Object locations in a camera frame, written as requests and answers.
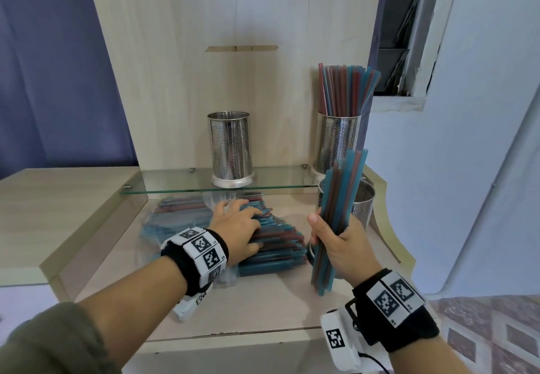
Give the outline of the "olive green sleeve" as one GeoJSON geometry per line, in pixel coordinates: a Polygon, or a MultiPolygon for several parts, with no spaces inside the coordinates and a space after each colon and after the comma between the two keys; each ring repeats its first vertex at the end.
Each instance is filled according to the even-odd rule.
{"type": "Polygon", "coordinates": [[[58,303],[17,326],[0,346],[0,374],[122,374],[88,313],[58,303]]]}

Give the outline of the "person's left hand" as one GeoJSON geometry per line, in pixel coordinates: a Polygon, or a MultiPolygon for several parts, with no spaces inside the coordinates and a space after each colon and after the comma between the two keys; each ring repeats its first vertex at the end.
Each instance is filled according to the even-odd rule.
{"type": "Polygon", "coordinates": [[[252,235],[261,228],[254,219],[262,211],[248,205],[249,200],[235,199],[218,202],[213,210],[209,229],[216,232],[228,248],[227,266],[236,266],[239,262],[241,246],[250,243],[252,235]]]}

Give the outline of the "bundle of straws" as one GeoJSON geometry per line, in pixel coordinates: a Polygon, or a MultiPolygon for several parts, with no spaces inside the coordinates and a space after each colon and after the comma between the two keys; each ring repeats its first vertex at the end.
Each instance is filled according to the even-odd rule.
{"type": "MultiPolygon", "coordinates": [[[[344,158],[334,160],[322,183],[321,218],[335,235],[340,235],[349,224],[355,195],[360,184],[368,150],[348,149],[344,158]]],[[[320,242],[313,250],[314,261],[311,283],[319,296],[332,290],[335,269],[327,248],[320,242]]]]}

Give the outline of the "glass shelf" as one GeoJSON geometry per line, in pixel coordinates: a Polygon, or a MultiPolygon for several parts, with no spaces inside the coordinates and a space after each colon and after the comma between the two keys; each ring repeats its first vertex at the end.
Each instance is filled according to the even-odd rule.
{"type": "MultiPolygon", "coordinates": [[[[294,193],[302,189],[309,192],[316,191],[319,179],[312,172],[312,167],[303,169],[301,165],[255,167],[255,178],[251,185],[243,188],[231,189],[238,191],[263,191],[271,193],[294,193]]],[[[120,189],[121,194],[149,194],[164,195],[178,193],[199,193],[221,191],[211,182],[211,168],[196,168],[190,173],[188,169],[164,169],[141,171],[125,184],[131,189],[120,189]]]]}

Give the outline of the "person's right hand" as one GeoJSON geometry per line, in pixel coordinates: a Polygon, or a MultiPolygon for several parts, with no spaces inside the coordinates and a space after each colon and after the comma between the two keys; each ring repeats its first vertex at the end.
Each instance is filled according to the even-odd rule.
{"type": "Polygon", "coordinates": [[[334,242],[324,245],[336,273],[353,288],[380,272],[383,267],[377,260],[360,221],[352,216],[348,227],[334,242]]]}

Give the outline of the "black marker wristband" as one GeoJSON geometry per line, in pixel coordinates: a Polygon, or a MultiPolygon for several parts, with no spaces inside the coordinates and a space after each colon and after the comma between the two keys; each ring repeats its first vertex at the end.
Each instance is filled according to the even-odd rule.
{"type": "Polygon", "coordinates": [[[440,334],[424,298],[397,272],[382,269],[353,289],[345,309],[368,345],[388,353],[440,334]]]}
{"type": "Polygon", "coordinates": [[[186,280],[186,296],[205,291],[221,274],[229,259],[225,241],[214,231],[199,227],[184,229],[164,241],[161,256],[168,256],[186,280]]]}

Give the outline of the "perforated steel utensil holder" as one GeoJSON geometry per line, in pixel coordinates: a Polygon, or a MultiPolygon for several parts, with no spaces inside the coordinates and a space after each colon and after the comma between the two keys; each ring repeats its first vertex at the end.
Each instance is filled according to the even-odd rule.
{"type": "Polygon", "coordinates": [[[318,184],[318,205],[321,216],[332,231],[339,235],[345,231],[350,218],[356,217],[365,229],[372,215],[375,189],[366,180],[347,176],[342,181],[330,184],[329,197],[325,194],[326,180],[318,184]]]}
{"type": "Polygon", "coordinates": [[[312,172],[321,179],[336,159],[355,149],[361,124],[361,116],[332,117],[317,114],[312,172]]]}
{"type": "Polygon", "coordinates": [[[211,182],[224,189],[251,185],[255,178],[250,142],[250,114],[219,111],[208,116],[213,173],[211,182]]]}

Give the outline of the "upright straws in holder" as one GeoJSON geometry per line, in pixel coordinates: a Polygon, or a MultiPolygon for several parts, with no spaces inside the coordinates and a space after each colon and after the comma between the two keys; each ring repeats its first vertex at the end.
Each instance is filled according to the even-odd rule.
{"type": "Polygon", "coordinates": [[[358,117],[368,111],[381,72],[360,65],[318,64],[318,112],[338,118],[358,117]]]}

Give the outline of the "person's left forearm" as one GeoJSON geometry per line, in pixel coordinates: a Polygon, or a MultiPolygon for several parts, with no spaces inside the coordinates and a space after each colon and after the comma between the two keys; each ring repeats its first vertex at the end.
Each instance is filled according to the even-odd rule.
{"type": "Polygon", "coordinates": [[[161,257],[83,299],[111,350],[143,344],[186,294],[187,282],[169,257],[161,257]]]}

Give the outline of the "light wooden cabinet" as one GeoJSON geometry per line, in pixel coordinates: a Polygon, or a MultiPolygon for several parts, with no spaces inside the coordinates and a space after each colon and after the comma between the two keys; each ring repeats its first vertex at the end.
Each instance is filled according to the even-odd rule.
{"type": "MultiPolygon", "coordinates": [[[[253,167],[311,166],[318,68],[367,65],[379,0],[0,0],[0,343],[147,262],[164,195],[141,171],[211,168],[207,115],[250,114],[253,167]]],[[[308,236],[315,191],[266,195],[308,236]]]]}

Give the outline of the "dark louvred window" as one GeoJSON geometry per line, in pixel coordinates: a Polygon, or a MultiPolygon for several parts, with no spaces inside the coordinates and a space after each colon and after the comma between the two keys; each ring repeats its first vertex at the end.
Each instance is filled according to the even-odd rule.
{"type": "Polygon", "coordinates": [[[437,0],[379,0],[369,62],[378,97],[411,97],[421,70],[437,0]]]}

